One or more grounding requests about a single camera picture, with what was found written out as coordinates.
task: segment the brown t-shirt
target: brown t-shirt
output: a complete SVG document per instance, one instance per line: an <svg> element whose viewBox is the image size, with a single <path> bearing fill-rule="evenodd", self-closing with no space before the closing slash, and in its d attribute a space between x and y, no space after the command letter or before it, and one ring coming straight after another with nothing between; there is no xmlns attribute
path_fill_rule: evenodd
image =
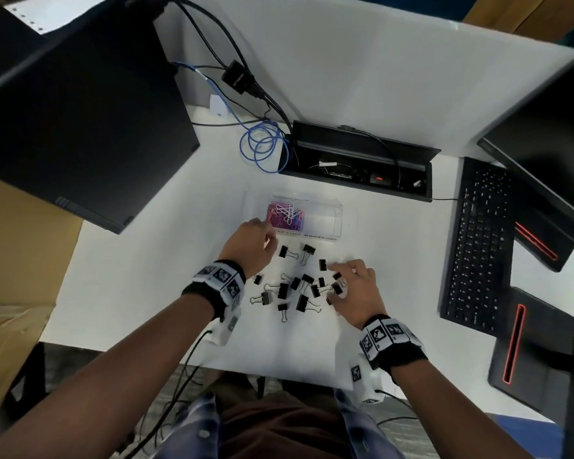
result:
<svg viewBox="0 0 574 459"><path fill-rule="evenodd" d="M273 393L222 413L219 459L351 459L338 409L308 406Z"/></svg>

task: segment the hand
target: hand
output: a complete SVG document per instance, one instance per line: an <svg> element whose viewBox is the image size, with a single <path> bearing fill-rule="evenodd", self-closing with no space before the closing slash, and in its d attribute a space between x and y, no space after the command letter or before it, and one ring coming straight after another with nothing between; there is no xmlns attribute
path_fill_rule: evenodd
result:
<svg viewBox="0 0 574 459"><path fill-rule="evenodd" d="M336 293L329 293L327 297L349 324L362 330L369 318L377 314L387 314L376 287L376 272L374 269L366 269L361 259L344 264L330 264L327 268L340 272L346 281L346 298L341 298Z"/></svg>
<svg viewBox="0 0 574 459"><path fill-rule="evenodd" d="M251 278L270 263L277 246L276 233L270 223L255 218L238 227L223 246L219 259L237 262L245 271L245 277Z"/></svg>

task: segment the clear plastic container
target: clear plastic container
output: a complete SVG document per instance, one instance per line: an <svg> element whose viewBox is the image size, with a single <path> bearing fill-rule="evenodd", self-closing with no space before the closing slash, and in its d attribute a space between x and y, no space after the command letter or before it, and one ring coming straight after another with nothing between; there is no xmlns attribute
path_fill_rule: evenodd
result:
<svg viewBox="0 0 574 459"><path fill-rule="evenodd" d="M342 235L342 204L329 196L249 190L243 214L245 220L267 219L286 235L332 241Z"/></svg>

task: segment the person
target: person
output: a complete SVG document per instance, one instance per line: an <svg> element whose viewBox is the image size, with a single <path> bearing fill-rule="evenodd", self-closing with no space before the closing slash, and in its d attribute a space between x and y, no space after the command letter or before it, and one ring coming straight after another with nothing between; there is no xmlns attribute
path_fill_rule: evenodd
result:
<svg viewBox="0 0 574 459"><path fill-rule="evenodd" d="M246 222L225 243L218 262L200 274L219 267L236 270L244 281L268 265L277 245L269 223ZM329 269L347 283L346 297L330 295L330 300L349 324L362 330L371 319L388 318L374 269L359 259ZM201 280L4 432L0 459L110 457L202 330L223 315L225 306ZM381 357L386 353L381 351L380 367L400 386L441 458L531 459L444 378L420 347L401 344L392 345L390 355ZM283 391L258 400L245 376L234 373L220 376L179 416L155 456L404 457L340 390L285 382Z"/></svg>

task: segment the blue cable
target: blue cable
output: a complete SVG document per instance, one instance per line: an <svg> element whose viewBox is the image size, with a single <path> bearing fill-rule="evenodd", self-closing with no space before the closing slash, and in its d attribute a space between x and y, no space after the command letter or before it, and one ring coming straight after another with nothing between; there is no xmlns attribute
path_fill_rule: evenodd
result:
<svg viewBox="0 0 574 459"><path fill-rule="evenodd" d="M259 167L259 169L264 171L266 174L277 174L279 172L282 172L283 169L285 169L285 167L287 166L287 163L289 163L289 153L290 152L289 152L289 148L287 146L287 141L284 138L284 133L280 129L280 127L278 126L278 123L276 123L273 120L265 120L265 121L262 121L256 125L253 125L252 127L247 127L238 118L238 116L236 115L236 113L234 112L234 110L232 109L230 104L228 103L228 100L225 99L225 97L223 96L223 93L221 92L221 90L219 90L215 86L215 84L212 81L210 81L206 75L204 75L204 73L200 72L199 69L197 69L197 68L195 68L189 64L186 64L184 62L174 61L173 64L175 64L177 66L184 67L186 69L189 69L191 71L194 71L194 72L197 72L198 74L200 74L204 78L206 83L215 91L215 93L217 95L219 95L219 97L222 99L223 103L225 103L225 106L227 106L227 108L230 110L230 113L232 113L232 115L236 118L238 123L242 127L245 128L246 132L244 134L242 134L242 137L240 138L240 154L242 155L242 157L244 157L248 161L254 162L255 165L257 167ZM264 136L260 139L256 139L255 137L253 137L253 133L255 133L255 132L265 133L266 136ZM253 158L248 157L243 151L243 142L245 141L245 138L247 139L249 149L253 153ZM276 149L276 145L280 141L283 142L283 145L285 146L285 149L286 149L286 155L287 155L286 160L283 164L283 167L281 167L277 171L267 171L266 169L264 169L263 167L260 166L260 162L265 161L270 156L272 156L272 154L274 153L274 150ZM267 150L260 149L260 146L268 145L268 144L270 146Z"/></svg>

